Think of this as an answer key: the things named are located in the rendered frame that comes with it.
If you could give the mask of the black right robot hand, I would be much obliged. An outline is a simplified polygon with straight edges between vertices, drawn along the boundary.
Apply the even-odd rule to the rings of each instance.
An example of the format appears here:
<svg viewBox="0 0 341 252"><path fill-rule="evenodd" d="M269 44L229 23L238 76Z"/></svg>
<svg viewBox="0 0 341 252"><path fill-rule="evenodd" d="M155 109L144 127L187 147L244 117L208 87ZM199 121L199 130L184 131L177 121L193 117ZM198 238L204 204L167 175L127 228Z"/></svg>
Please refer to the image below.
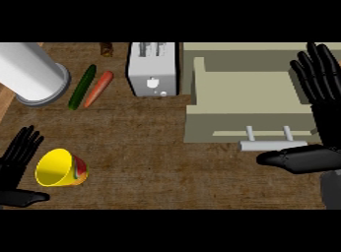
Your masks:
<svg viewBox="0 0 341 252"><path fill-rule="evenodd" d="M261 165L292 174L341 169L341 66L325 44L310 42L291 61L310 102L321 145L270 151L257 157Z"/></svg>

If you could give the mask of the green cucumber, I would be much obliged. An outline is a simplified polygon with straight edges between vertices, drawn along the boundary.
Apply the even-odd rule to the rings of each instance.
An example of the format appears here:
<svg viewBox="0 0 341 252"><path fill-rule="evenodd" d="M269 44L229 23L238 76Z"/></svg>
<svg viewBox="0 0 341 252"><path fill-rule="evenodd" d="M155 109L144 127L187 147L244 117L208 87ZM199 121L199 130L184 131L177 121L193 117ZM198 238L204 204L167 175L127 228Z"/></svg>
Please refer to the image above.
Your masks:
<svg viewBox="0 0 341 252"><path fill-rule="evenodd" d="M70 110L76 110L81 105L84 96L87 94L87 91L90 89L91 83L96 78L96 74L97 74L97 65L93 64L85 71L85 74L81 78L79 84L76 86L76 89L75 89L75 92L69 101Z"/></svg>

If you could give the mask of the white cylindrical container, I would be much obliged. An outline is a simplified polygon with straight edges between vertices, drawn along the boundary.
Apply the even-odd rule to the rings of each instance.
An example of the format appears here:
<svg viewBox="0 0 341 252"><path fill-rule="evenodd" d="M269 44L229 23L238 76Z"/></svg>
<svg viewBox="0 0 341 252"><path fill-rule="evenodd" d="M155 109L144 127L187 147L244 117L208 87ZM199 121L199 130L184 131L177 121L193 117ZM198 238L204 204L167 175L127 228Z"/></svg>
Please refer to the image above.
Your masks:
<svg viewBox="0 0 341 252"><path fill-rule="evenodd" d="M70 85L70 72L36 42L0 42L0 84L17 100L39 107L54 103Z"/></svg>

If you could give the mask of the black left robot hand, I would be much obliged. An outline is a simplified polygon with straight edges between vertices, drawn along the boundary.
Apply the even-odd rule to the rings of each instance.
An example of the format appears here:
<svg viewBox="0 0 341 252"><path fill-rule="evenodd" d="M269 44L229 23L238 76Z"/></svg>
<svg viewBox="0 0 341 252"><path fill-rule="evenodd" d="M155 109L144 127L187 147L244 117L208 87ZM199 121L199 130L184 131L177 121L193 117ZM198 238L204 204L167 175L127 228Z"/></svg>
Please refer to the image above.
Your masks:
<svg viewBox="0 0 341 252"><path fill-rule="evenodd" d="M50 200L44 192L19 188L29 163L44 142L35 126L24 127L14 138L0 157L0 206L26 208L38 202Z"/></svg>

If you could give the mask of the orange carrot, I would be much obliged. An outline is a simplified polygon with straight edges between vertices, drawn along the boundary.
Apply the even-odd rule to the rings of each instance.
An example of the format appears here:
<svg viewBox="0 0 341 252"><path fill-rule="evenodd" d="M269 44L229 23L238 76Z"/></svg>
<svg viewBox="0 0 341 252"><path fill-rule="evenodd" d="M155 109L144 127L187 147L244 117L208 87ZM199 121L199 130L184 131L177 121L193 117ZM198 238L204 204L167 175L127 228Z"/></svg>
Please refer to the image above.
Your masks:
<svg viewBox="0 0 341 252"><path fill-rule="evenodd" d="M106 88L109 87L112 81L115 79L115 73L112 71L106 71L101 78L100 78L100 81L88 95L88 98L85 100L85 103L84 103L84 107L88 108L93 103L96 102L96 100L99 99L100 95L103 94Z"/></svg>

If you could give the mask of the yellow cup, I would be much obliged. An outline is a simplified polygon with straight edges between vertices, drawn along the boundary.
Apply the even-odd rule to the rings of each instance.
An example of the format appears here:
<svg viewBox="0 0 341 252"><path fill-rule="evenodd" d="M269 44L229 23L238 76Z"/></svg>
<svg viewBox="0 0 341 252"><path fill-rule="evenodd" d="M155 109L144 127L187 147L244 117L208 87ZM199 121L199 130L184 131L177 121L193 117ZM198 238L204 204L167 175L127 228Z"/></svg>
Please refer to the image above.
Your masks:
<svg viewBox="0 0 341 252"><path fill-rule="evenodd" d="M36 168L36 180L41 186L79 185L88 175L88 163L67 149L54 149L44 155Z"/></svg>

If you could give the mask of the beige cabinet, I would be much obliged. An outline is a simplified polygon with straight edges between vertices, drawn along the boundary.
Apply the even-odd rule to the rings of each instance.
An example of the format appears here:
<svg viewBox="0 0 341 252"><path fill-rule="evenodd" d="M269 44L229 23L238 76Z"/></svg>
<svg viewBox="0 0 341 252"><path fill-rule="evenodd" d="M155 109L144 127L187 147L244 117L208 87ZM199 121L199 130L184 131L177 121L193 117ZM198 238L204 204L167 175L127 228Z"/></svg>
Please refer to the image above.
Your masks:
<svg viewBox="0 0 341 252"><path fill-rule="evenodd" d="M284 72L304 42L184 42L183 43L183 94L192 93L195 59L207 60L210 72Z"/></svg>

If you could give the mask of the white toaster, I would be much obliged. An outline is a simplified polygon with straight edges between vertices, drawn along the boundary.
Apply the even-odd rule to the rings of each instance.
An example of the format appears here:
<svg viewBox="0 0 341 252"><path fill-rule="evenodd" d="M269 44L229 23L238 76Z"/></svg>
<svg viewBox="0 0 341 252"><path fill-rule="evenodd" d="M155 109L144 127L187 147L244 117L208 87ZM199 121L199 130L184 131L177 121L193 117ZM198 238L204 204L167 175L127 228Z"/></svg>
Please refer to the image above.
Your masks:
<svg viewBox="0 0 341 252"><path fill-rule="evenodd" d="M133 42L128 49L128 83L136 96L175 96L180 84L177 42Z"/></svg>

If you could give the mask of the small brown object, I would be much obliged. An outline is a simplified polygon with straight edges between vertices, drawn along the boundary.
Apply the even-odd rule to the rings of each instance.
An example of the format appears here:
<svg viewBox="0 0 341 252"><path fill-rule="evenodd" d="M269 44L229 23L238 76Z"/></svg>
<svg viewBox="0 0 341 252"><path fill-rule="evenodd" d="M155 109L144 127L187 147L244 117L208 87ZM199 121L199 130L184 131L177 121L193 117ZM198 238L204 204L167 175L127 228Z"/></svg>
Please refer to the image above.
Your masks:
<svg viewBox="0 0 341 252"><path fill-rule="evenodd" d="M110 42L101 42L101 55L104 57L113 57L115 56L115 46Z"/></svg>

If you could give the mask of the beige open drawer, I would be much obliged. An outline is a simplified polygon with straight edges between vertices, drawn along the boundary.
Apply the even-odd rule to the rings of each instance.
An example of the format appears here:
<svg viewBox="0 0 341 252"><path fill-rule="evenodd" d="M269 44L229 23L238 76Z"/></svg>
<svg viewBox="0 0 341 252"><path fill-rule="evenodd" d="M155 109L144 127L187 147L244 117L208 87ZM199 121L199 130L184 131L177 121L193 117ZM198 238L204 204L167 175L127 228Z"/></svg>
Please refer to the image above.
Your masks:
<svg viewBox="0 0 341 252"><path fill-rule="evenodd" d="M195 59L193 103L187 106L189 143L230 143L248 139L284 141L291 130L298 141L319 135L304 93L285 72L211 72L207 59Z"/></svg>

